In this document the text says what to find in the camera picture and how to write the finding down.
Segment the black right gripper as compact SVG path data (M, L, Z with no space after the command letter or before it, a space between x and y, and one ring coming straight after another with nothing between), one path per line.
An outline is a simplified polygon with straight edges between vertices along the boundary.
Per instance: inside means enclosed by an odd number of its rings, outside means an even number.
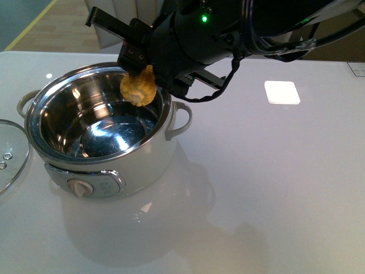
M213 87L211 99L227 88L245 57L241 42L242 1L164 1L152 26L134 18L117 21L124 38L118 65L133 76L153 66L156 84L177 98L194 80ZM86 25L108 14L94 7Z

